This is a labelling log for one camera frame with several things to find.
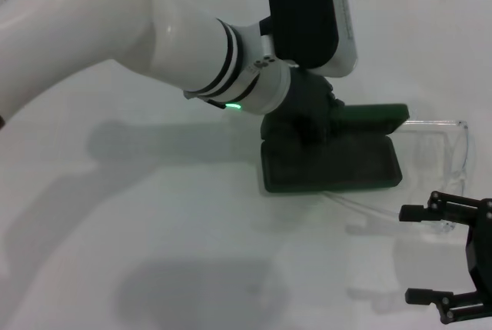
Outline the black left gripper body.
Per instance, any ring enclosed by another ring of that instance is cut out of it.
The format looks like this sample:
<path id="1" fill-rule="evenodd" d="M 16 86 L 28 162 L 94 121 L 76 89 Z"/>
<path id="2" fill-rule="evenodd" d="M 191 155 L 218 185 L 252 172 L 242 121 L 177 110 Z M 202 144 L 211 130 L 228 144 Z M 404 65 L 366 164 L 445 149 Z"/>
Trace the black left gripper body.
<path id="1" fill-rule="evenodd" d="M 264 116 L 264 140 L 298 142 L 303 146 L 325 143 L 333 104 L 333 87 L 324 77 L 291 68 L 286 96 Z"/>

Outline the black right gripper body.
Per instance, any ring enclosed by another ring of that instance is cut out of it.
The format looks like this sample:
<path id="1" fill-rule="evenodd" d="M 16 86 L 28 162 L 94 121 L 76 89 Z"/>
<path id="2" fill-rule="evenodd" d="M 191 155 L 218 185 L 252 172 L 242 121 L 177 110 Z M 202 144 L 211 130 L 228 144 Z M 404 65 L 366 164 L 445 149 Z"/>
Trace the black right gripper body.
<path id="1" fill-rule="evenodd" d="M 467 267 L 481 301 L 491 305 L 491 200 L 482 199 L 470 220 Z"/>

